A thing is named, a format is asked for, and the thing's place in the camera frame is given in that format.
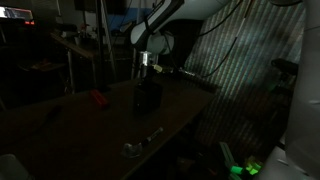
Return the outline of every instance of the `red object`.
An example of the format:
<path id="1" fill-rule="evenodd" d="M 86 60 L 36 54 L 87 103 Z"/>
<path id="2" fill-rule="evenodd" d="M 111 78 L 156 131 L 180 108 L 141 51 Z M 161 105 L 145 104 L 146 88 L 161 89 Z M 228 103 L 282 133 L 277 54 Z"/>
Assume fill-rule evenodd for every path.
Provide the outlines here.
<path id="1" fill-rule="evenodd" d="M 104 109 L 109 105 L 107 99 L 96 89 L 90 91 L 90 95 L 93 97 L 94 102 L 101 108 Z"/>

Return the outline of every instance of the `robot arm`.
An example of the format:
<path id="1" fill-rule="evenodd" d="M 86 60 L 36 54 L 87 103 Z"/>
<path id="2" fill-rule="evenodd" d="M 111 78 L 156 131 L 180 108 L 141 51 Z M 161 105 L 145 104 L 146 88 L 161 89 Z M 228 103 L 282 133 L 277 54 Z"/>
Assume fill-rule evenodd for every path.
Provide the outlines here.
<path id="1" fill-rule="evenodd" d="M 168 54 L 174 46 L 174 38 L 160 33 L 163 26 L 174 20 L 204 20 L 217 13 L 230 1 L 162 0 L 144 22 L 133 28 L 131 43 L 138 51 Z"/>

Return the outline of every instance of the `corrugated metal wall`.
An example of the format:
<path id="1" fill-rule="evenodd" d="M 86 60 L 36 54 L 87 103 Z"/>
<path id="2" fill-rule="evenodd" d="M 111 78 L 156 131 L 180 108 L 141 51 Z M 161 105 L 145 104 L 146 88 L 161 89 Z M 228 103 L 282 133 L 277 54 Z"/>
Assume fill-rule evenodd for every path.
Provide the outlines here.
<path id="1" fill-rule="evenodd" d="M 219 23 L 236 3 L 233 0 L 206 20 L 202 32 Z M 220 63 L 248 4 L 249 0 L 244 0 L 222 26 L 198 40 L 185 64 L 187 70 L 204 75 Z M 279 109 L 277 102 L 285 100 L 271 93 L 280 76 L 271 60 L 299 62 L 304 18 L 303 4 L 277 7 L 267 0 L 253 2 L 226 63 L 214 75 L 198 81 L 216 87 L 212 90 L 216 98 L 205 109 L 197 131 L 200 142 L 210 146 L 225 141 L 241 157 L 268 153 L 270 147 L 265 146 L 268 144 L 265 137 L 272 136 L 277 129 L 277 122 L 271 123 L 270 119 L 275 109 Z"/>

